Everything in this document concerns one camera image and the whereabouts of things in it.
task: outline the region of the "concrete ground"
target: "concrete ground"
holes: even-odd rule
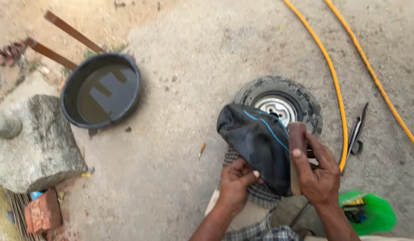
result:
[[[414,146],[393,118],[349,37],[320,0],[293,1],[330,54],[351,125],[369,101],[361,140],[341,192],[384,197],[414,238]],[[414,134],[414,0],[336,0],[397,111]],[[342,127],[326,61],[281,1],[188,0],[129,34],[142,77],[136,111],[92,138],[72,127],[90,178],[63,183],[64,229],[56,240],[187,240],[220,178],[225,142],[216,118],[246,82],[284,75],[316,96],[321,141],[339,159]],[[201,145],[206,149],[199,161]],[[305,200],[283,199],[274,224],[289,224]],[[300,226],[322,234],[314,210]]]

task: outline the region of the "black plastic basin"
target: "black plastic basin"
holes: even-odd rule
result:
[[[140,84],[139,69],[127,56],[93,56],[67,78],[61,92],[61,109],[77,127],[105,127],[119,122],[134,109]]]

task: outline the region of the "wheel rim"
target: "wheel rim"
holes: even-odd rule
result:
[[[269,95],[262,97],[256,101],[254,107],[278,117],[285,127],[287,127],[290,122],[298,119],[295,106],[280,96]]]

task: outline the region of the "water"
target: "water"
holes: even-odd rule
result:
[[[136,79],[136,74],[125,65],[109,65],[94,71],[78,94],[82,118],[90,124],[118,118],[134,97]]]

